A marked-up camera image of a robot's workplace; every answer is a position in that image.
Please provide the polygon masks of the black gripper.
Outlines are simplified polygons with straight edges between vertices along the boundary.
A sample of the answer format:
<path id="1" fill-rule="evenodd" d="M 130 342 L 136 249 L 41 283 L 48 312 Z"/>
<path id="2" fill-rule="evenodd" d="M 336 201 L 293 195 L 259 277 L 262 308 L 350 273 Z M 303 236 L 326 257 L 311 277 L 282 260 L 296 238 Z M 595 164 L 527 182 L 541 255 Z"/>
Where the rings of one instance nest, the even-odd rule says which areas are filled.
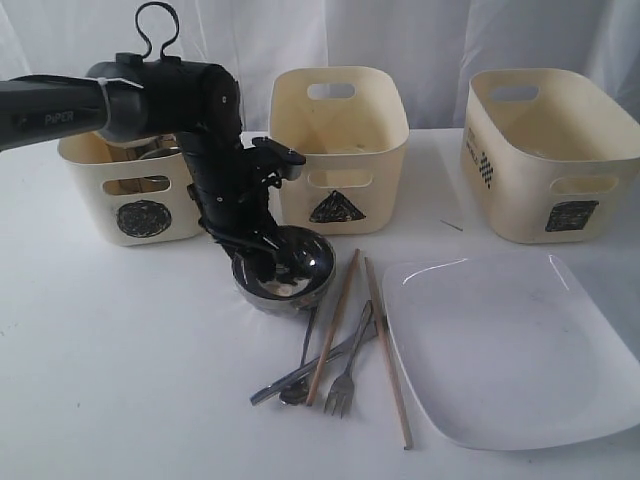
<path id="1" fill-rule="evenodd" d="M 197 171 L 198 224 L 229 254 L 252 252 L 258 281 L 276 277 L 280 251 L 278 225 L 269 211 L 269 188 L 280 186 L 274 170 L 252 171 L 244 178 Z"/>

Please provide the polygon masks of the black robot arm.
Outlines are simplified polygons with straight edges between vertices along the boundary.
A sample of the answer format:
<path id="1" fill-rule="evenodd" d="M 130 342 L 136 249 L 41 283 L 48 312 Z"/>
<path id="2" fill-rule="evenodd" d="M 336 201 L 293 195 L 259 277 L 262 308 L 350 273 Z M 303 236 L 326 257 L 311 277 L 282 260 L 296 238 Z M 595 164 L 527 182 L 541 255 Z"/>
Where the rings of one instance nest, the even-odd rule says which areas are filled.
<path id="1" fill-rule="evenodd" d="M 268 208 L 270 187 L 303 157 L 268 137 L 241 141 L 240 88 L 218 64 L 119 53 L 87 76 L 27 75 L 1 83 L 1 147 L 95 132 L 126 143 L 171 135 L 190 174 L 199 225 L 230 257 L 269 281 L 290 250 Z"/>

